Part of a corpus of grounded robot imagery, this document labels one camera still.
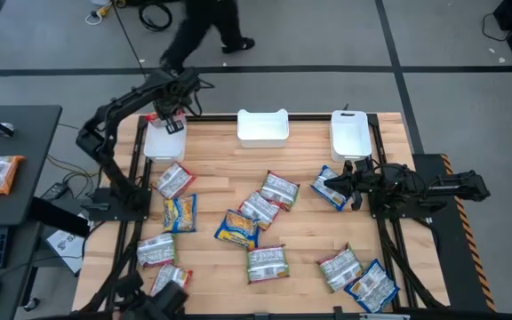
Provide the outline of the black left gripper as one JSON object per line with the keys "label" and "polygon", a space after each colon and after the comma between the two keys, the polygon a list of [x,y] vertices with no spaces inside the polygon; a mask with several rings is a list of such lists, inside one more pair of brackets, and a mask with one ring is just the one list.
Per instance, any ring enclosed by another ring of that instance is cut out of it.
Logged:
{"label": "black left gripper", "polygon": [[185,68],[182,73],[173,75],[165,70],[151,74],[154,85],[154,109],[160,118],[166,120],[166,131],[169,134],[185,129],[183,117],[172,117],[179,109],[191,104],[190,95],[201,89],[199,73],[194,68]]}

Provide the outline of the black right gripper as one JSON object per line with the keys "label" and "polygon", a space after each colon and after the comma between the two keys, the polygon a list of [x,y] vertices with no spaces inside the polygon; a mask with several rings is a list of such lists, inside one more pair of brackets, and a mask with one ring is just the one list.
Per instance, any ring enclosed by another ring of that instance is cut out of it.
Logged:
{"label": "black right gripper", "polygon": [[344,163],[344,173],[324,181],[324,185],[332,190],[345,190],[343,195],[353,200],[351,209],[359,211],[363,203],[362,193],[372,193],[380,189],[381,175],[376,173],[378,162],[370,156]]}

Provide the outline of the blue Maruchan noodle pack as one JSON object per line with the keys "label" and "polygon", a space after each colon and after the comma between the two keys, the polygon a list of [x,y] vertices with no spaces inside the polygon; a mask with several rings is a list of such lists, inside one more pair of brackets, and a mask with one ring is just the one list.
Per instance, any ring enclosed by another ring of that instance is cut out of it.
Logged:
{"label": "blue Maruchan noodle pack", "polygon": [[334,170],[332,170],[329,166],[324,165],[310,187],[312,187],[312,189],[315,190],[317,194],[319,194],[323,199],[331,204],[337,211],[341,212],[350,197],[344,196],[341,193],[326,187],[324,184],[326,180],[337,177],[338,175]]}
{"label": "blue Maruchan noodle pack", "polygon": [[227,210],[214,237],[248,251],[259,245],[258,221],[243,216],[240,212]]}
{"label": "blue Maruchan noodle pack", "polygon": [[378,260],[373,260],[363,274],[344,288],[368,313],[381,312],[400,291]]}
{"label": "blue Maruchan noodle pack", "polygon": [[164,200],[164,232],[196,232],[197,194]]}

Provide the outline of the white plastic bin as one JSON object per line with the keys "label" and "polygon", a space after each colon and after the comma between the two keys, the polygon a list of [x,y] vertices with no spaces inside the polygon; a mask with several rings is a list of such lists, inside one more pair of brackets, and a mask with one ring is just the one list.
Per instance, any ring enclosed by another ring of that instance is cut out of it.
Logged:
{"label": "white plastic bin", "polygon": [[332,112],[331,156],[334,162],[357,161],[372,154],[368,117],[362,111]]}
{"label": "white plastic bin", "polygon": [[156,128],[148,122],[144,156],[160,164],[183,161],[187,144],[187,132],[187,120],[185,129],[174,134],[169,134],[165,128]]}
{"label": "white plastic bin", "polygon": [[241,109],[236,124],[243,148],[283,148],[289,138],[289,117],[283,108],[270,113]]}

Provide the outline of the person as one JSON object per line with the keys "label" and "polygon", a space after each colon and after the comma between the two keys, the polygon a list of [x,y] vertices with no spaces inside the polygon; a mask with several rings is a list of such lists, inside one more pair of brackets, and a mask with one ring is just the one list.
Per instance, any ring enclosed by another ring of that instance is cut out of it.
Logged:
{"label": "person", "polygon": [[184,0],[185,18],[159,60],[160,68],[172,75],[184,71],[183,63],[198,48],[211,27],[220,33],[225,54],[250,50],[253,38],[241,33],[236,0]]}

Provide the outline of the black hazard-striped floor mat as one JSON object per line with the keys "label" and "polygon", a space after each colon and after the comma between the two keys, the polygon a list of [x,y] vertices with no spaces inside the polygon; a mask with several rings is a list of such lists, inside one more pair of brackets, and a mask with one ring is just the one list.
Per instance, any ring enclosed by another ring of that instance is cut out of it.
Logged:
{"label": "black hazard-striped floor mat", "polygon": [[[426,182],[437,176],[458,174],[452,171],[445,154],[414,154],[416,172]],[[449,305],[456,310],[494,312],[490,285],[480,260],[473,230],[463,202],[456,196],[444,196],[445,208],[420,219],[429,224],[435,240]]]}

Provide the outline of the black power adapter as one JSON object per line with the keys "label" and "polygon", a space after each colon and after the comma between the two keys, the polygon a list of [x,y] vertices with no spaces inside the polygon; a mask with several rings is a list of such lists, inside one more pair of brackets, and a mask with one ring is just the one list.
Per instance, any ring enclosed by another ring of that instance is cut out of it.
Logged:
{"label": "black power adapter", "polygon": [[45,201],[53,201],[61,198],[69,191],[69,186],[65,182],[56,182],[48,188],[40,198]]}

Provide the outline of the black desk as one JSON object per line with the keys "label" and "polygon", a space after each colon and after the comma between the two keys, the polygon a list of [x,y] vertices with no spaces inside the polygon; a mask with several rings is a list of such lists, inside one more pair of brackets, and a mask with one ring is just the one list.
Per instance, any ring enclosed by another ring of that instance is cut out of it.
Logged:
{"label": "black desk", "polygon": [[0,156],[23,156],[12,191],[0,196],[0,227],[13,227],[6,267],[0,269],[0,320],[13,320],[35,256],[42,225],[29,209],[60,120],[60,106],[0,106],[0,121],[11,123],[11,138],[0,137]]}

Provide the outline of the white printed paper sheet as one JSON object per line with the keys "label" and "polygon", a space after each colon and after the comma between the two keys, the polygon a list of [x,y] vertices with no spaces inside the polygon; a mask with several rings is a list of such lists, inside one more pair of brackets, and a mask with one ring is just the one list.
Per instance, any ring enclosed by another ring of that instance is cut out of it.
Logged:
{"label": "white printed paper sheet", "polygon": [[45,238],[45,242],[60,257],[68,269],[78,276],[83,266],[84,237],[57,230]]}

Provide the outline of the black bulky object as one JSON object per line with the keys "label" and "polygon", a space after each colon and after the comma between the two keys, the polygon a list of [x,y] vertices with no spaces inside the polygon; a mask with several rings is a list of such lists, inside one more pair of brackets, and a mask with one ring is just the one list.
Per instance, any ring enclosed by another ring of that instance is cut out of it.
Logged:
{"label": "black bulky object", "polygon": [[118,303],[120,320],[184,320],[188,294],[170,280],[158,293],[149,296],[141,290],[143,281],[137,272],[120,278],[115,286],[122,299]]}

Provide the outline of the black aluminium table frame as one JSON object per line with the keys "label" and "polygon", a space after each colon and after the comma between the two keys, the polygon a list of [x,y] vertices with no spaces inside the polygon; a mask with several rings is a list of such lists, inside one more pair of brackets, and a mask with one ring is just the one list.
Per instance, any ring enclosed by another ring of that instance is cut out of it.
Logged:
{"label": "black aluminium table frame", "polygon": [[[377,120],[387,161],[414,169],[400,113],[379,113]],[[186,303],[189,314],[324,313],[334,306],[363,311],[345,292],[330,293],[316,260],[349,243],[368,265],[382,261],[376,221],[364,200],[357,212],[335,211],[309,184],[324,164],[340,172],[330,152],[330,114],[292,114],[283,148],[243,148],[232,120],[190,121],[183,166],[196,179],[187,189],[198,194],[197,232],[177,235],[177,265],[193,270]],[[246,252],[213,237],[227,209],[236,209],[260,187],[267,171],[300,184],[296,204],[280,212],[260,236],[264,246],[283,244],[290,276],[248,284]],[[411,268],[432,295],[445,305],[450,299],[434,239],[428,228],[412,220],[400,222]],[[112,267],[119,222],[98,228],[87,242],[72,309],[80,309],[98,291]]]}

